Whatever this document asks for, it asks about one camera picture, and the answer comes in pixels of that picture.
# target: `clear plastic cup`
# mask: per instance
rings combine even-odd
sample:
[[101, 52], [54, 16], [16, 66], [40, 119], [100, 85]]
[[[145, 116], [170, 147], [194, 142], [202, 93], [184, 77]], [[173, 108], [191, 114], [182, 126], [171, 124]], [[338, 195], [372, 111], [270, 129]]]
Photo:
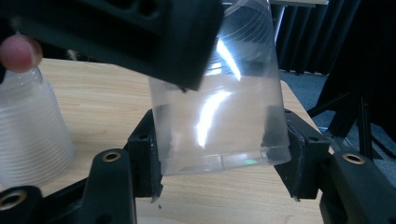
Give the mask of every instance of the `clear plastic cup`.
[[50, 182], [75, 154], [50, 83], [38, 68], [24, 74], [7, 71], [0, 96], [0, 184]]
[[218, 43], [200, 90], [183, 92], [149, 79], [163, 175], [290, 160], [269, 3], [223, 5]]

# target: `finger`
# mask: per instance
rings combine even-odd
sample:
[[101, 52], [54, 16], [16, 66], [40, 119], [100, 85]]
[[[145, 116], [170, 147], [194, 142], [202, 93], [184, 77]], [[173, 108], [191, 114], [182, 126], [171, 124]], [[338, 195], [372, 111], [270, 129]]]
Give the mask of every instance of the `finger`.
[[13, 35], [0, 46], [0, 62], [10, 71], [27, 72], [37, 66], [43, 57], [37, 41], [25, 35]]

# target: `transparent cup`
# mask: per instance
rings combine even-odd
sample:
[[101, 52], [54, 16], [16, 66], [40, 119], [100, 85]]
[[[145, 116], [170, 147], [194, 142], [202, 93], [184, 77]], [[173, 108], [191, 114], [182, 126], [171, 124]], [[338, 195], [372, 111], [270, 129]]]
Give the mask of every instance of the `transparent cup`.
[[222, 2], [224, 20], [200, 90], [149, 79], [163, 175], [290, 160], [270, 5]]
[[75, 155], [50, 83], [38, 68], [7, 71], [0, 85], [0, 184], [42, 186]]

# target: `human hand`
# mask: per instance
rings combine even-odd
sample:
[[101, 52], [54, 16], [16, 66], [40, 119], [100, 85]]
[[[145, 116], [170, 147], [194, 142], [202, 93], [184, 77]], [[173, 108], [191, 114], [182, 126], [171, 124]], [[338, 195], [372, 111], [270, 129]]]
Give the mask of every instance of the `human hand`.
[[25, 35], [12, 35], [0, 45], [0, 63], [16, 73], [27, 72], [43, 58], [40, 44]]

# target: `wooden table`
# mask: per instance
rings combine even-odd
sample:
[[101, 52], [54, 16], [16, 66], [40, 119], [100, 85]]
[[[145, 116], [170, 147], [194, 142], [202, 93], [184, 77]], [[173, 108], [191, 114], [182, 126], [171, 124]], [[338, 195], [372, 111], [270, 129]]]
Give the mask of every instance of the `wooden table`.
[[[123, 147], [151, 101], [147, 77], [115, 65], [46, 59], [40, 69], [77, 151], [71, 167], [41, 188], [49, 195], [86, 177], [97, 153]], [[282, 91], [285, 107], [315, 126], [284, 82]], [[136, 199], [139, 223], [322, 223], [318, 200], [295, 202], [271, 166], [166, 176], [163, 185], [157, 202]]]

